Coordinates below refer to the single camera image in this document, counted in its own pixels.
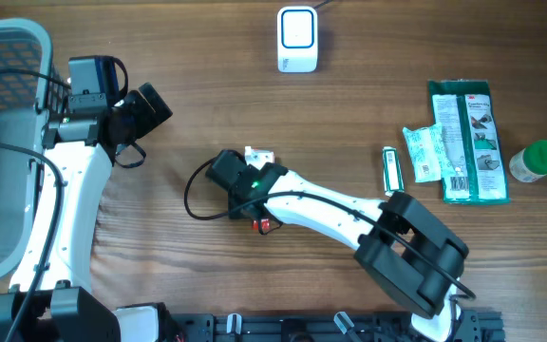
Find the orange red snack packet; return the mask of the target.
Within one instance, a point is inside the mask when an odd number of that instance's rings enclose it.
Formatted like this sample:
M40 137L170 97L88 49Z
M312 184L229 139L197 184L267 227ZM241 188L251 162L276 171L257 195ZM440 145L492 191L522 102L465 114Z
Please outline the orange red snack packet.
M247 164L260 170L266 163L274 162L274 152L245 146L244 159Z

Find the green battery pack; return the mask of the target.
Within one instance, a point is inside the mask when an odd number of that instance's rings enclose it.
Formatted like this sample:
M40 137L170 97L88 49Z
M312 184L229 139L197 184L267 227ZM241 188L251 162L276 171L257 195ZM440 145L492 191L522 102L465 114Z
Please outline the green battery pack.
M397 149L384 146L382 149L384 190L388 197L395 192L404 192L405 185Z

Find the teal tissue packet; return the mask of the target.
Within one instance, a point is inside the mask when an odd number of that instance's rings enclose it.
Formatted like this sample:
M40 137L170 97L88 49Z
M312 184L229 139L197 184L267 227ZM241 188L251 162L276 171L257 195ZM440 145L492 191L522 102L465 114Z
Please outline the teal tissue packet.
M440 181L445 177L456 175L446 153L443 127L440 123L416 130L404 127L403 135L406 139L416 182Z

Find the green sponge package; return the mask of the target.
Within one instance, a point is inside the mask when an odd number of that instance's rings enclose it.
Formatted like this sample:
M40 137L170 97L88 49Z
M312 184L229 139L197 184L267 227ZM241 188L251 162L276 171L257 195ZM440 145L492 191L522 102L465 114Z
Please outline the green sponge package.
M443 177L443 201L496 205L510 201L489 84L484 80L427 83L434 122L454 173Z

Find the green lid jar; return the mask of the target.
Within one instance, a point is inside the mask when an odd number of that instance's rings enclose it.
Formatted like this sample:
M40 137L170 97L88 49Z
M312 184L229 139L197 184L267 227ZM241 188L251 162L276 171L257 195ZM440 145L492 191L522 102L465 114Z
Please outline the green lid jar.
M509 162L512 176L534 182L547 176L547 140L539 140L519 151Z

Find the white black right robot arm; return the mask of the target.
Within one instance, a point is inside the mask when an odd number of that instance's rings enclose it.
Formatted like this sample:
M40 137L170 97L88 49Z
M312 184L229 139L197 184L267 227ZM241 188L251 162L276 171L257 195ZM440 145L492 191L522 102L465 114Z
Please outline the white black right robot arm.
M228 195L228 215L298 225L332 238L380 288L412 314L411 326L430 341L449 341L459 328L467 245L419 201L403 192L389 199L361 199L311 183L263 155L250 159L223 150L206 176Z

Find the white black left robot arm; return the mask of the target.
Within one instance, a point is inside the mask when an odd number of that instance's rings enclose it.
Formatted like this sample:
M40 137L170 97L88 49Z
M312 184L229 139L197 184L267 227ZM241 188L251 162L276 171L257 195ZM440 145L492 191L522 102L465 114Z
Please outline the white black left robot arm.
M130 90L113 56L68 62L69 94L42 128L44 176L28 245L0 294L0 341L132 341L130 321L159 337L159 312L111 311L91 292L90 254L100 198L119 153L172 115L155 88Z

